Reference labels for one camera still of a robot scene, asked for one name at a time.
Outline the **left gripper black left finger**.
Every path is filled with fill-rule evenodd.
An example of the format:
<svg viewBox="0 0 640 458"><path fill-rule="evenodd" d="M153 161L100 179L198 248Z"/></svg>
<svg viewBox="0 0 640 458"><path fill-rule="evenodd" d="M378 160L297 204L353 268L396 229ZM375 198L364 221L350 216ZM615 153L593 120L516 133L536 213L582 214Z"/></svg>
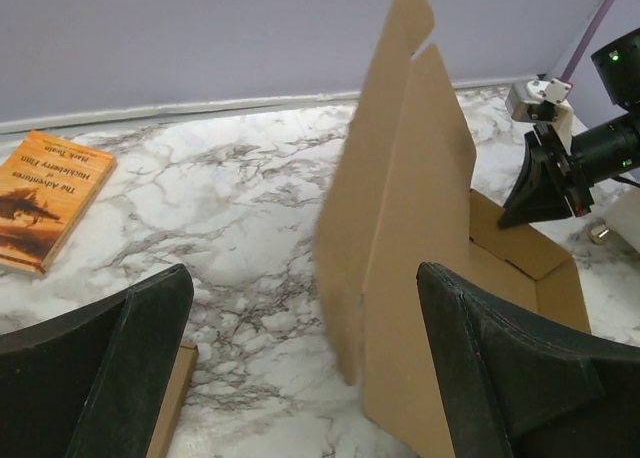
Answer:
<svg viewBox="0 0 640 458"><path fill-rule="evenodd" d="M193 297L176 264L2 335L2 456L147 458Z"/></svg>

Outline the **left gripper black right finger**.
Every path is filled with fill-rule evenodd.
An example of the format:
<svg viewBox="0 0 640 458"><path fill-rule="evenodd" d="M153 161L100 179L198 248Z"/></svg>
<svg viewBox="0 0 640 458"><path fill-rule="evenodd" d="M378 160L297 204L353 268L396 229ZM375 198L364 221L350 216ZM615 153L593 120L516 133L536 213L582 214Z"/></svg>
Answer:
<svg viewBox="0 0 640 458"><path fill-rule="evenodd" d="M437 263L417 288L458 457L636 457L639 350L505 301Z"/></svg>

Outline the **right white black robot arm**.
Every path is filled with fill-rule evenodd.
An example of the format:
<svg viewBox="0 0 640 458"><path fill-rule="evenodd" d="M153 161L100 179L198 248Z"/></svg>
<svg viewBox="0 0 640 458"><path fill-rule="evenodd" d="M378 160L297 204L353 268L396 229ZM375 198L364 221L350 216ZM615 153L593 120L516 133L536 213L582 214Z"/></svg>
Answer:
<svg viewBox="0 0 640 458"><path fill-rule="evenodd" d="M513 120L531 123L521 171L498 221L501 229L581 217L594 204L590 189L607 179L638 186L622 175L639 167L639 31L591 55L612 103L625 113L573 135L566 78L514 84L506 98Z"/></svg>

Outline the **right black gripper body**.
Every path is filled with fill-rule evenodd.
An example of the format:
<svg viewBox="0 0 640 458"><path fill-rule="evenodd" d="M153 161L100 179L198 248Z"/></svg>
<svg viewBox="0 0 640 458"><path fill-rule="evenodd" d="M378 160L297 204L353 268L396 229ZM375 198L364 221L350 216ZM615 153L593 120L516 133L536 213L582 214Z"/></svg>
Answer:
<svg viewBox="0 0 640 458"><path fill-rule="evenodd" d="M563 190L575 217L591 211L595 184L639 166L639 117L622 115L572 136L567 152L555 130L536 125L525 135L526 149L542 147L557 161L563 175Z"/></svg>

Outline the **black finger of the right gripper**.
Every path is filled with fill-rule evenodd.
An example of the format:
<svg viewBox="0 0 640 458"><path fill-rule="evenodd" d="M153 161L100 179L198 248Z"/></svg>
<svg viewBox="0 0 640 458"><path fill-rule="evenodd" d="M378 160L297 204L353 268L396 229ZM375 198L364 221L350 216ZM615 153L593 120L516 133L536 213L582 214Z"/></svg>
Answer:
<svg viewBox="0 0 640 458"><path fill-rule="evenodd" d="M573 215L563 190L563 175L557 161L542 147L527 148L522 169L498 221L500 229L548 222Z"/></svg>

